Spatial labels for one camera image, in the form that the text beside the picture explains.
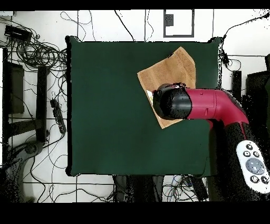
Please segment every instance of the black bar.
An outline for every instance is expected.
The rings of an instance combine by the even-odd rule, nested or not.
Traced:
[[[45,143],[47,138],[47,75],[49,73],[50,70],[46,66],[40,66],[37,71],[36,119],[40,119],[42,123],[41,127],[36,129],[36,140],[43,143]]]
[[[270,54],[265,57],[266,70],[270,71]]]
[[[232,92],[235,99],[241,102],[242,72],[233,71]]]
[[[40,119],[24,120],[22,122],[14,122],[9,124],[9,137],[20,135],[25,132],[30,132],[36,128],[42,127],[42,121]]]
[[[202,178],[195,178],[193,176],[190,176],[189,178],[192,182],[192,186],[193,186],[195,195],[197,196],[198,200],[203,201],[203,200],[207,199],[208,193],[207,193],[207,190],[206,190],[206,187],[204,185]]]

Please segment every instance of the black stand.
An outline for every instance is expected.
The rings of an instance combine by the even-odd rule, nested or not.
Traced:
[[[23,191],[23,170],[29,158],[38,155],[46,142],[49,132],[46,130],[47,113],[47,75],[46,66],[38,68],[36,119],[23,122],[8,123],[10,102],[10,88],[8,83],[8,64],[3,62],[3,166],[0,169],[0,199],[6,202],[29,202]],[[31,130],[36,130],[36,140],[19,145],[8,150],[8,139]]]

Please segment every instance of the electronic device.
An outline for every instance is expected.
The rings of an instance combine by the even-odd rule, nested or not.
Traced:
[[[9,65],[7,62],[7,49],[0,49],[0,76],[2,79],[2,126],[1,126],[1,155],[2,162],[0,166],[0,202],[29,202],[24,195],[23,190],[23,171],[29,158],[38,155],[45,144],[49,131],[46,130],[46,110],[47,110],[47,76],[41,71],[47,68],[41,68],[37,73],[37,103],[36,118],[22,122],[8,122],[9,105],[11,104],[11,90],[8,80]],[[31,130],[36,130],[36,140],[23,143],[21,145],[9,148],[8,139]]]
[[[50,100],[50,103],[51,103],[51,106],[53,108],[53,116],[55,117],[56,123],[58,124],[59,131],[61,134],[65,134],[66,133],[66,126],[64,123],[64,119],[62,116],[62,112],[61,112],[59,103],[55,99]]]
[[[30,42],[32,38],[32,33],[14,26],[6,25],[5,36],[21,41]]]
[[[221,89],[190,89],[183,83],[164,84],[153,91],[153,107],[163,119],[205,119],[210,129],[215,129],[218,122],[222,123],[217,133],[222,146],[217,148],[216,158],[210,157],[212,162],[215,160],[217,175],[213,176],[212,186],[208,186],[218,200],[268,200],[269,170],[255,144],[245,112],[230,93]],[[246,148],[247,142],[254,151]],[[254,153],[251,161],[244,155],[245,151]],[[257,178],[264,176],[266,183],[263,185],[250,183],[255,181],[252,173],[255,169],[261,171]]]
[[[23,79],[24,69],[22,65],[7,62],[7,72],[5,82],[9,85],[11,100],[9,105],[9,114],[23,114],[24,104],[20,99],[23,99]]]

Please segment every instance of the floor tile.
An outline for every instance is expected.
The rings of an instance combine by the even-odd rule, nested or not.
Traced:
[[[78,176],[78,183],[113,184],[113,179],[111,175],[81,174]]]
[[[72,191],[76,190],[75,184],[67,185],[67,184],[54,184],[54,188],[51,187],[51,184],[46,184],[46,189],[43,195],[41,196],[39,203],[52,203],[55,201],[55,203],[71,203],[76,201],[76,194],[75,192],[70,193]],[[42,184],[34,183],[24,183],[24,192],[27,197],[34,197],[35,202],[37,202],[38,198],[42,194],[44,190],[44,186]]]
[[[84,189],[86,192],[97,195],[99,197],[104,197],[105,199],[113,191],[112,185],[78,185],[78,189]],[[93,195],[88,195],[83,190],[78,190],[77,192],[77,202],[101,202],[97,197]]]

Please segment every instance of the black cable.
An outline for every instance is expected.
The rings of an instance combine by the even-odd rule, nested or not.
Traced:
[[[162,200],[161,200],[160,197],[159,197],[159,193],[158,193],[158,190],[157,190],[157,186],[156,186],[156,184],[155,184],[153,178],[152,178],[152,181],[153,181],[153,184],[154,184],[154,187],[155,187],[155,191],[156,191],[156,194],[157,194],[158,202],[162,202]]]
[[[172,183],[174,181],[177,182],[176,185],[173,185],[173,184],[165,184],[165,185],[163,185],[163,188],[165,188],[165,187],[170,187],[171,188],[167,195],[162,190],[162,194],[167,198],[167,202],[169,201],[169,199],[171,201],[172,197],[174,197],[175,201],[188,201],[188,200],[194,201],[193,199],[197,198],[196,195],[195,195],[195,192],[194,192],[194,190],[189,189],[190,186],[187,186],[189,177],[186,176],[186,175],[177,175],[177,176],[181,176],[180,181],[175,180],[176,176],[174,176],[173,179],[172,179]],[[193,195],[192,196],[188,195],[186,193],[186,191],[192,192]],[[184,193],[188,198],[181,199],[180,196],[182,195],[182,193]]]
[[[53,164],[54,167],[57,167],[57,168],[59,168],[59,169],[65,169],[66,167],[58,167],[58,166],[56,166],[55,163],[53,163],[53,161],[51,160],[50,153],[49,153],[50,137],[51,137],[51,135],[49,135],[48,145],[46,146],[46,147],[48,147],[48,155],[47,155],[47,156],[49,157],[49,159],[50,159],[50,161],[51,161],[51,163]]]
[[[29,91],[29,90],[31,90],[33,94],[37,95],[37,94],[34,92],[33,89],[25,89],[25,90],[23,90],[23,91],[26,92],[26,91]]]
[[[124,28],[128,31],[129,35],[132,37],[132,40],[135,41],[134,38],[133,38],[133,36],[132,36],[131,33],[129,32],[129,30],[128,30],[128,29],[126,28],[126,26],[124,25],[122,19],[121,19],[120,16],[117,14],[116,10],[114,10],[114,12],[115,12],[116,16],[119,18],[119,20],[120,20],[120,22],[122,23],[122,25],[124,26]]]
[[[30,117],[31,117],[31,119],[32,119],[32,121],[33,121],[33,123],[34,123],[35,129],[36,129],[36,122],[35,122],[35,120],[34,120],[33,115],[30,113],[30,110],[29,110],[27,104],[26,104],[20,97],[14,95],[13,93],[11,93],[11,94],[12,94],[14,97],[16,97],[17,99],[21,100],[21,101],[23,102],[23,104],[26,106],[26,109],[27,109],[27,111],[28,111],[28,113],[29,113],[29,115],[30,115]]]
[[[248,20],[248,21],[245,21],[245,22],[243,22],[243,23],[234,25],[234,26],[230,27],[230,28],[227,30],[227,32],[224,34],[224,36],[223,36],[222,39],[221,39],[221,59],[222,59],[222,61],[223,61],[223,63],[224,63],[225,65],[228,64],[229,60],[231,60],[231,59],[228,58],[228,55],[225,53],[225,51],[224,51],[224,49],[223,49],[224,40],[225,40],[225,38],[226,38],[227,33],[229,32],[229,30],[232,29],[232,28],[234,28],[234,27],[237,27],[237,26],[240,26],[240,25],[243,25],[243,24],[246,24],[246,23],[249,23],[249,22],[258,20],[258,19],[261,19],[261,18],[268,18],[269,16],[270,16],[270,12],[266,13],[266,14],[263,15],[263,16],[256,17],[256,18],[252,18],[252,19],[250,19],[250,20]]]
[[[88,10],[88,11],[89,11],[90,16],[91,16],[91,20],[90,20],[88,23],[81,23],[81,22],[79,22],[79,15],[78,15],[78,20],[75,21],[75,20],[71,19],[70,16],[69,16],[66,12],[63,11],[63,12],[60,13],[60,17],[61,17],[62,19],[67,20],[67,21],[72,21],[72,22],[76,23],[77,25],[79,25],[79,26],[83,29],[83,31],[84,31],[84,37],[83,37],[82,41],[84,40],[84,38],[85,38],[85,36],[86,36],[86,31],[85,31],[85,29],[83,28],[82,25],[88,25],[89,23],[92,23],[92,31],[93,31],[93,37],[94,37],[93,22],[92,22],[92,13],[91,13],[90,10]],[[64,18],[64,17],[62,16],[62,13],[65,13],[69,19]]]
[[[53,163],[53,169],[54,169],[54,167],[56,166],[55,164],[56,164],[56,162],[57,162],[57,160],[60,158],[60,157],[62,157],[62,156],[68,156],[68,155],[65,155],[65,154],[62,154],[62,155],[60,155],[60,156],[58,156],[58,158],[55,160],[55,162]],[[54,200],[53,200],[53,195],[52,195],[52,193],[53,193],[53,189],[52,189],[52,191],[51,191],[51,187],[50,187],[50,190],[49,190],[49,192],[50,192],[50,198],[51,198],[51,200],[52,200],[52,203],[54,203]]]
[[[31,66],[33,68],[38,68],[39,66],[47,66],[50,69],[60,67],[66,67],[63,63],[63,54],[64,50],[60,51],[55,44],[48,42],[39,42],[37,38],[35,38],[36,32],[33,29],[29,29],[25,26],[18,24],[21,29],[27,30],[32,33],[33,41],[23,42],[17,41],[16,53],[19,59],[25,63],[25,65]]]
[[[239,66],[239,69],[237,69],[237,70],[234,70],[234,71],[239,71],[240,70],[240,68],[241,68],[241,66],[242,66],[242,64],[241,64],[241,62],[239,61],[239,60],[237,60],[237,59],[228,59],[229,61],[238,61],[239,63],[240,63],[240,66]],[[231,72],[233,72],[232,70],[230,70],[229,68],[228,68],[228,64],[225,64],[225,67],[229,70],[229,71],[231,71]]]
[[[31,135],[31,136],[29,136],[26,140],[25,140],[25,142],[24,143],[26,143],[27,142],[27,140],[29,139],[29,138],[31,138],[32,136],[34,136],[35,134],[33,134],[33,135]]]
[[[33,175],[33,173],[32,173],[32,168],[33,168],[34,164],[35,164],[35,156],[34,156],[33,164],[32,164],[32,166],[31,166],[31,168],[30,168],[30,174],[31,174],[32,178],[33,178],[35,181],[39,182],[40,184],[42,184],[42,185],[44,186],[44,190],[43,190],[42,194],[40,195],[40,197],[38,198],[38,200],[37,200],[37,202],[36,202],[36,203],[38,203],[39,200],[40,200],[40,198],[42,197],[42,195],[44,194],[44,192],[45,192],[45,190],[46,190],[46,186],[45,186],[44,183],[42,183],[40,180],[38,180],[37,178],[34,177],[34,175]]]
[[[95,195],[95,194],[91,194],[91,193],[87,192],[85,189],[78,188],[77,190],[71,191],[71,192],[69,192],[69,193],[62,193],[62,194],[59,194],[59,195],[55,198],[55,200],[53,201],[53,203],[55,203],[56,200],[57,200],[57,198],[60,197],[61,195],[72,194],[72,193],[74,193],[74,192],[76,192],[76,191],[83,191],[83,192],[85,192],[86,194],[88,194],[88,195],[90,195],[90,196],[96,197],[96,198],[99,199],[100,201],[108,202],[108,201],[106,201],[106,198],[104,198],[104,197],[99,197],[99,196],[97,196],[97,195]]]
[[[148,11],[148,15],[147,15],[147,23],[148,23],[148,25],[149,26],[151,26],[151,24],[149,23],[149,21],[148,21],[148,17],[149,17],[149,13],[150,13],[150,10]],[[151,28],[152,28],[152,33],[151,33],[151,36],[149,37],[149,38],[151,38],[152,37],[152,35],[153,35],[153,33],[154,33],[154,29],[153,29],[153,27],[151,26]]]
[[[52,144],[54,144],[54,143],[56,143],[56,142],[59,142],[62,138],[63,138],[63,136],[64,135],[62,135],[61,136],[61,138],[59,138],[57,141],[55,141],[55,142],[53,142],[53,143],[50,143],[49,145],[52,145]],[[37,165],[37,166],[35,166],[35,168],[34,169],[36,169],[46,158],[48,157],[48,155]],[[23,177],[23,179],[25,179],[28,175],[30,174],[30,172],[29,173],[27,173],[24,177]]]

